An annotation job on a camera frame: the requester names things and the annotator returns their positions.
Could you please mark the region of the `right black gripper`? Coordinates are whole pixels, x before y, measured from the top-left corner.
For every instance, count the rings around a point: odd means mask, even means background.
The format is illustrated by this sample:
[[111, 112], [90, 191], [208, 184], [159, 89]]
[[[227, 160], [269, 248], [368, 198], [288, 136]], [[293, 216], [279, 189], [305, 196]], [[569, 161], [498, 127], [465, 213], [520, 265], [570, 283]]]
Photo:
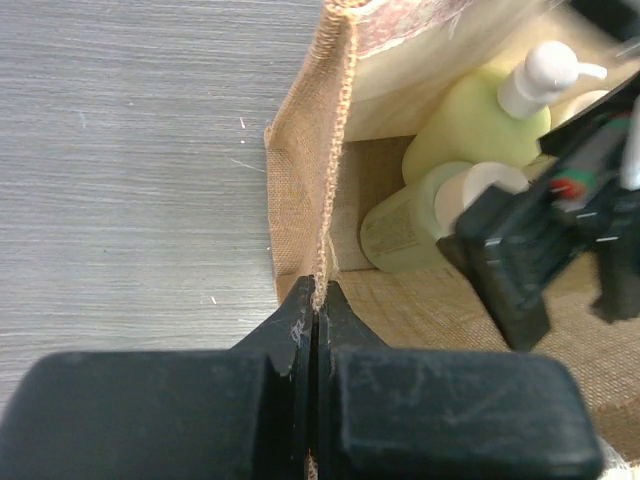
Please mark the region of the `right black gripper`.
[[596, 256], [596, 315], [639, 314], [639, 77], [561, 122], [541, 147], [557, 159], [552, 202], [543, 187], [492, 185], [437, 242], [514, 351], [532, 350], [551, 330], [543, 292], [570, 263], [570, 229]]

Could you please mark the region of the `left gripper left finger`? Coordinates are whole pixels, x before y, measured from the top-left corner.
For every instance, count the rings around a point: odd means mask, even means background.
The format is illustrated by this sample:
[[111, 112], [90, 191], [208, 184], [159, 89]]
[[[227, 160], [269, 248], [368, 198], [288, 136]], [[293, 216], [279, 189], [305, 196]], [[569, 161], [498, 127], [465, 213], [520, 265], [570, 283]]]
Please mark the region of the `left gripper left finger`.
[[315, 283], [227, 350], [59, 352], [1, 418], [5, 479], [303, 479]]

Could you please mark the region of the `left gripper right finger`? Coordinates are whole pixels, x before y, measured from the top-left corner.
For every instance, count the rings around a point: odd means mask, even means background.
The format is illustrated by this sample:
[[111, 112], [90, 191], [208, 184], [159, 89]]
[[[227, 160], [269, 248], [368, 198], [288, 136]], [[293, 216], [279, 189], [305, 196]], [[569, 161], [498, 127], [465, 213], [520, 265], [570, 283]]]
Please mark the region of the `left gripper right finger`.
[[337, 283], [319, 313], [322, 479], [595, 479], [579, 388], [546, 356], [387, 346]]

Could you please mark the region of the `olive green bottle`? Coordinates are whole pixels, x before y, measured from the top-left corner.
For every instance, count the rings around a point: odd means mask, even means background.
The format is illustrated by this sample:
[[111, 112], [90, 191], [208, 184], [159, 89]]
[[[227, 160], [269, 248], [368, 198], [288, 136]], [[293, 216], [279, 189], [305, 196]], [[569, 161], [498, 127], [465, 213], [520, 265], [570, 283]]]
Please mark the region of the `olive green bottle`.
[[386, 273], [442, 263], [437, 241], [453, 233], [455, 221], [493, 184], [519, 193], [529, 180], [520, 169], [496, 162], [449, 162], [434, 168], [366, 214], [360, 229], [363, 253]]

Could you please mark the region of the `green pump dispenser bottle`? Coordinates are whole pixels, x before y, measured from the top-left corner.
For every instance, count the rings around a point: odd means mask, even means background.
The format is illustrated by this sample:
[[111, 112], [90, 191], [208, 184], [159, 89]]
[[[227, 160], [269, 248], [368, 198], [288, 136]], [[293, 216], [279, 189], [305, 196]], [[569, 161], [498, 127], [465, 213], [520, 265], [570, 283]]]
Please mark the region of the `green pump dispenser bottle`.
[[550, 105], [579, 77], [604, 80], [608, 70], [582, 62], [559, 41], [531, 48], [511, 71], [480, 67], [458, 80], [405, 151], [409, 185], [449, 162], [498, 162], [523, 168], [551, 130]]

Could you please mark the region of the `tan canvas tote bag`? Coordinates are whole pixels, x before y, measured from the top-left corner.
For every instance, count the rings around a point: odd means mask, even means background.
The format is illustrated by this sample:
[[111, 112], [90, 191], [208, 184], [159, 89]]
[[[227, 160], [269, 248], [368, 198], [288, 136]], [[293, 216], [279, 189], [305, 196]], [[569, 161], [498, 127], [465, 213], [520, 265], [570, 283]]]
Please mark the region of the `tan canvas tote bag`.
[[[265, 133], [275, 281], [286, 299], [314, 280], [310, 396], [316, 429], [319, 313], [337, 283], [353, 312], [389, 347], [535, 354], [576, 382], [603, 454], [595, 479], [639, 475], [639, 314], [607, 322], [593, 305], [597, 260], [570, 229], [570, 263], [543, 292], [551, 330], [530, 351], [508, 347], [467, 278], [438, 265], [386, 273], [363, 253], [366, 214], [407, 184], [402, 160], [419, 129], [463, 76], [511, 71], [546, 41], [608, 70], [581, 76], [550, 105], [551, 130], [631, 76], [639, 77], [635, 1], [327, 1], [303, 68]], [[556, 157], [518, 168], [528, 190], [551, 194]]]

